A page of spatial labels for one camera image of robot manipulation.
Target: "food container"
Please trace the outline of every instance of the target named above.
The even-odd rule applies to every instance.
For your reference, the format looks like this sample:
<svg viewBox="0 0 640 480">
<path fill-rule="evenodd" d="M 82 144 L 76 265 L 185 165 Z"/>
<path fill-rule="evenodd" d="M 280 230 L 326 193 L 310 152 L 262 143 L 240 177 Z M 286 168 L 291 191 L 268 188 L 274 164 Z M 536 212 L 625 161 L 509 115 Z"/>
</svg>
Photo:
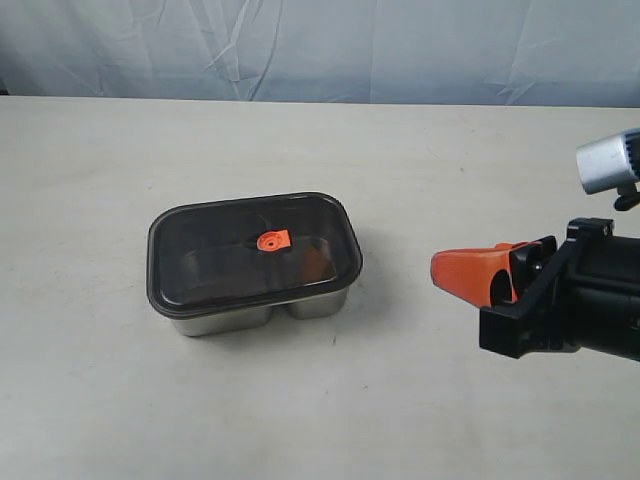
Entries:
<svg viewBox="0 0 640 480">
<path fill-rule="evenodd" d="M 321 193 L 177 207 L 149 229 L 147 296 L 188 336 L 258 327 L 273 307 L 336 313 L 362 268 L 344 208 Z"/>
</svg>

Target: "orange valve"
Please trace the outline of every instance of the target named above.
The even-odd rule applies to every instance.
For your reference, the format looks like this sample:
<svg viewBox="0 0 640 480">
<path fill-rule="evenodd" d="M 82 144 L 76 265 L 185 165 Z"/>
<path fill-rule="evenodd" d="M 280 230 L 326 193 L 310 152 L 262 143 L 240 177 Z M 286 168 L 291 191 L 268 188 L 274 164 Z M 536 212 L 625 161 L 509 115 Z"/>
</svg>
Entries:
<svg viewBox="0 0 640 480">
<path fill-rule="evenodd" d="M 276 252 L 282 248 L 291 246 L 289 230 L 265 232 L 258 238 L 258 250 L 263 252 Z"/>
</svg>

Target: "transparent lid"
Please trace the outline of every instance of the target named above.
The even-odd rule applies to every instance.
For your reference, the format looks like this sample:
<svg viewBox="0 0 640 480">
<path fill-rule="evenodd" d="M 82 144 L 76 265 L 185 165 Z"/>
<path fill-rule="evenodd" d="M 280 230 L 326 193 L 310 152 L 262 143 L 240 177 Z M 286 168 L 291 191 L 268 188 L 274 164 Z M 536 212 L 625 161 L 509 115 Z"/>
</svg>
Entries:
<svg viewBox="0 0 640 480">
<path fill-rule="evenodd" d="M 336 291 L 361 267 L 346 212 L 327 195 L 189 205 L 151 226 L 147 293 L 187 318 Z"/>
</svg>

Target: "container lid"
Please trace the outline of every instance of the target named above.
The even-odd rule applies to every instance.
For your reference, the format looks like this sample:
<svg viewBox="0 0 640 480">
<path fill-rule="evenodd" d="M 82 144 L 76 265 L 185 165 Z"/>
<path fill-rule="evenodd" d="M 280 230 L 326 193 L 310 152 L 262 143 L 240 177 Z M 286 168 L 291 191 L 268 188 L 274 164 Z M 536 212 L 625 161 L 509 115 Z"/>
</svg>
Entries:
<svg viewBox="0 0 640 480">
<path fill-rule="evenodd" d="M 362 255 L 342 205 L 298 193 L 177 207 L 149 230 L 147 295 L 192 318 L 335 292 Z"/>
</svg>

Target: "white curtain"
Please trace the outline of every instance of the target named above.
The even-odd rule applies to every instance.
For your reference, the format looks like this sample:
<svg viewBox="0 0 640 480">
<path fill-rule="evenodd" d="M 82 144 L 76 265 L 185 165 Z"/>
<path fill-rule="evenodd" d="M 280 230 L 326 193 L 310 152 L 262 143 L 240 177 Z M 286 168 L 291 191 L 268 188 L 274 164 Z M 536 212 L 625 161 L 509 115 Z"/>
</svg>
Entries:
<svg viewBox="0 0 640 480">
<path fill-rule="evenodd" d="M 0 0 L 10 94 L 640 105 L 637 0 Z"/>
</svg>

